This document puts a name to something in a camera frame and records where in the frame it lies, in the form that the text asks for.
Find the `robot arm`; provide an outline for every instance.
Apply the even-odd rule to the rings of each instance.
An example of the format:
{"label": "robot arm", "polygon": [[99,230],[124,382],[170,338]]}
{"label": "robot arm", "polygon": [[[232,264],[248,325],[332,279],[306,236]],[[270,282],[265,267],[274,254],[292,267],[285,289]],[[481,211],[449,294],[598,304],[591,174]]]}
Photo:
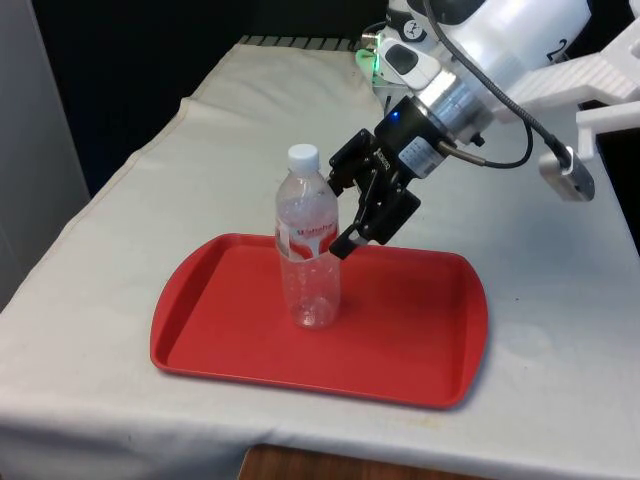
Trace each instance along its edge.
{"label": "robot arm", "polygon": [[[394,0],[390,7],[402,3]],[[562,55],[590,17],[587,0],[554,0],[545,2],[544,8],[539,0],[407,0],[406,6],[433,40],[407,27],[399,35],[386,36],[377,54],[383,70],[406,85],[410,94],[388,112],[373,134],[360,131],[330,160],[329,184],[334,192],[340,195],[352,186],[360,191],[354,223],[331,247],[343,259],[372,240],[386,244],[420,206],[407,190],[409,183],[429,176],[447,156],[493,168],[525,163],[527,156],[505,165],[457,148],[457,144],[481,146],[482,132],[507,103],[480,77],[484,73],[498,91],[508,91]],[[415,36],[417,43],[406,35]],[[474,74],[473,67],[481,72]],[[593,199],[593,179],[575,151],[526,112],[528,116],[518,114],[522,110],[518,105],[508,108],[523,118],[530,144],[532,128],[547,134],[543,138],[554,155],[541,165],[541,173],[556,192],[565,200]]]}

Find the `table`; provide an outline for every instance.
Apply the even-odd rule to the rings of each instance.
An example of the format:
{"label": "table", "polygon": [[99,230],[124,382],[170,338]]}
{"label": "table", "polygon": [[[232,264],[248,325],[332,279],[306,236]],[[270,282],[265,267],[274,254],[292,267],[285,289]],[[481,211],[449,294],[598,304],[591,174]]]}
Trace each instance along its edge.
{"label": "table", "polygon": [[[541,119],[575,141],[574,113]],[[230,479],[269,443],[489,478],[640,478],[640,264],[599,160],[590,204],[560,201],[535,162],[451,159],[412,185],[423,206],[393,244],[464,255],[489,302],[483,368],[452,411],[153,367],[155,302],[180,262],[225,232],[272,232],[290,144],[317,144],[326,167],[380,116],[348,53],[232,49],[0,316],[0,473]],[[485,137],[484,155],[521,156],[520,125]],[[342,225],[355,198],[341,199]]]}
{"label": "table", "polygon": [[482,480],[388,463],[259,445],[247,452],[238,480]]}

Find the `red tray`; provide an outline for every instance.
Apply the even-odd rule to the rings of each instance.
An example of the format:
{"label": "red tray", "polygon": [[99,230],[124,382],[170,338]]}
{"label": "red tray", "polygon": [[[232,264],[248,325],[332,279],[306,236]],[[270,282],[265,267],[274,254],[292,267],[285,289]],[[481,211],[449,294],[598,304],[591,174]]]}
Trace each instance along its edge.
{"label": "red tray", "polygon": [[289,318],[273,237],[224,235],[167,283],[151,330],[161,370],[434,408],[459,403],[487,339],[478,276],[458,255],[358,249],[325,330]]}

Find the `black cable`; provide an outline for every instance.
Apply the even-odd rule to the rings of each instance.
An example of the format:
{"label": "black cable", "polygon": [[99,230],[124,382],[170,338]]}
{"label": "black cable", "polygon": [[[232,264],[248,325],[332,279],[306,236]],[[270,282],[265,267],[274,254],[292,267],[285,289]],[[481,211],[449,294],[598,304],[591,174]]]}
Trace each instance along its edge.
{"label": "black cable", "polygon": [[544,143],[546,143],[549,149],[551,149],[551,151],[556,155],[556,157],[558,158],[558,161],[560,162],[560,165],[563,168],[571,167],[572,158],[571,158],[571,154],[567,150],[567,147],[560,140],[558,140],[555,137],[555,135],[553,135],[546,128],[544,128],[544,126],[538,120],[536,120],[531,114],[529,114],[529,112],[527,112],[524,108],[522,108],[520,105],[514,102],[511,98],[509,98],[509,96],[506,93],[500,90],[500,87],[498,87],[495,83],[493,83],[491,79],[487,77],[482,70],[476,67],[475,64],[465,54],[463,54],[458,49],[458,47],[456,47],[453,44],[451,40],[449,40],[449,38],[442,31],[442,28],[440,28],[440,24],[438,23],[438,20],[436,19],[436,15],[431,6],[431,0],[422,0],[422,3],[424,5],[424,9],[427,14],[427,19],[431,24],[431,28],[435,32],[440,42],[442,42],[445,48],[449,50],[451,55],[453,55],[456,58],[456,60],[458,60],[462,65],[464,65],[466,69],[469,70],[469,72],[471,72],[471,74],[474,75],[480,81],[480,83],[482,83],[487,88],[487,90],[493,93],[493,95],[498,100],[500,100],[500,102],[502,102],[515,115],[520,117],[522,121],[525,123],[525,125],[535,130],[536,133],[540,135],[540,137],[542,137],[542,139],[544,140]]}
{"label": "black cable", "polygon": [[519,168],[529,161],[529,159],[531,158],[531,154],[533,153],[533,130],[531,129],[531,126],[527,125],[526,123],[524,124],[524,126],[525,130],[527,131],[527,151],[525,152],[524,156],[517,162],[490,162],[482,157],[478,157],[477,155],[474,155],[472,153],[460,150],[455,146],[449,145],[445,142],[440,142],[440,144],[438,144],[438,151],[442,154],[451,155],[452,157],[459,158],[460,160],[464,160],[465,162],[472,163],[479,167],[496,168],[499,170],[510,170],[513,168]]}

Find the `white bottle cap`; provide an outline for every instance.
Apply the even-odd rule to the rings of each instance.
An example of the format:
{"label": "white bottle cap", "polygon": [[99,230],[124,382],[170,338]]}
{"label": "white bottle cap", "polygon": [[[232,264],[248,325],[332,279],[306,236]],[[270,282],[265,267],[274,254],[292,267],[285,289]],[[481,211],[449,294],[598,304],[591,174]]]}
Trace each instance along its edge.
{"label": "white bottle cap", "polygon": [[289,168],[294,173],[309,174],[320,170],[320,154],[314,145],[294,145],[289,149]]}

